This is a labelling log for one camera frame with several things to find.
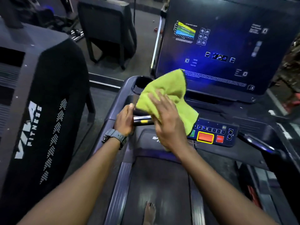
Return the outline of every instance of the treadmill side rail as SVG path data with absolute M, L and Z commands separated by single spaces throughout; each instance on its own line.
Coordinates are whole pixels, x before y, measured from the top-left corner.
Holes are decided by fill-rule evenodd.
M 132 163 L 122 162 L 104 225 L 121 224 L 130 183 L 131 168 Z
M 189 182 L 193 225 L 205 225 L 203 198 L 191 176 Z

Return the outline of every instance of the wristwatch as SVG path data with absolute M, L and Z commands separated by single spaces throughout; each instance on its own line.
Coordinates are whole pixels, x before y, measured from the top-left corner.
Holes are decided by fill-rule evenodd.
M 127 142 L 127 137 L 124 136 L 124 135 L 122 135 L 121 133 L 119 133 L 117 130 L 114 130 L 114 129 L 109 129 L 109 130 L 105 133 L 105 135 L 104 135 L 104 137 L 103 137 L 103 139 L 102 139 L 102 142 L 105 143 L 105 142 L 106 142 L 109 138 L 111 138 L 111 137 L 117 138 L 117 139 L 120 141 L 121 145 L 120 145 L 119 150 L 121 150 L 122 147 L 123 147 L 123 146 L 126 144 L 126 142 Z

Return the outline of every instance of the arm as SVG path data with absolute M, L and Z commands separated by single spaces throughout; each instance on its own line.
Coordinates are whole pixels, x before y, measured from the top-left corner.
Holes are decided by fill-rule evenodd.
M 218 222 L 226 225 L 277 224 L 200 157 L 188 144 L 174 103 L 167 96 L 157 94 L 160 101 L 149 94 L 160 115 L 160 121 L 153 117 L 157 136 L 191 175 Z
M 128 136 L 133 128 L 133 104 L 117 115 L 114 128 Z M 18 223 L 86 224 L 120 148 L 110 138 L 81 168 L 37 203 Z

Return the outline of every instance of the treadmill display screen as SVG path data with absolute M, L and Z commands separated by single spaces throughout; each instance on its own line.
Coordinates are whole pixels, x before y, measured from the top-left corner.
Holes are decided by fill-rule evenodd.
M 262 95 L 298 25 L 296 17 L 264 6 L 172 0 L 156 76 L 182 69 L 191 90 L 218 86 L 219 96 L 220 88 Z

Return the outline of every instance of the person's right arm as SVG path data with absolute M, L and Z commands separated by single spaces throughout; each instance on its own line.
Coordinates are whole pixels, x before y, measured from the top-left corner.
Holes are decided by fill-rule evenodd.
M 157 95 L 160 101 L 149 94 L 160 115 L 160 121 L 152 117 L 157 136 L 162 145 L 180 159 L 218 222 L 226 225 L 277 224 L 201 158 L 188 144 L 175 104 L 167 96 L 159 92 Z

